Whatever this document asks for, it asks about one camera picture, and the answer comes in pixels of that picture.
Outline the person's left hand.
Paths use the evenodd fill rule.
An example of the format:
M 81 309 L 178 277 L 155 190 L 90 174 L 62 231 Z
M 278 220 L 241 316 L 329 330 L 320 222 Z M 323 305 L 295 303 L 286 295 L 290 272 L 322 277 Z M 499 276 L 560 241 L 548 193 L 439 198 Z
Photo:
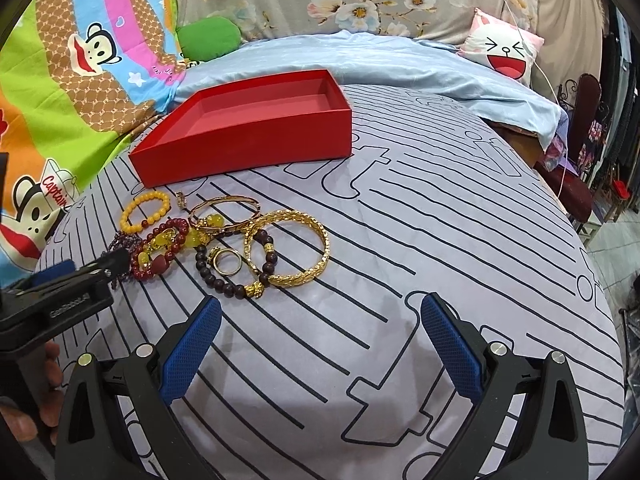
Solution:
M 64 393 L 60 389 L 63 380 L 61 367 L 58 365 L 60 346 L 53 340 L 44 345 L 42 372 L 47 378 L 48 386 L 41 397 L 39 416 L 41 421 L 51 429 L 50 440 L 56 444 L 58 440 L 58 422 L 64 402 Z M 1 402 L 1 415 L 18 442 L 29 442 L 38 437 L 38 429 L 34 420 L 13 405 Z

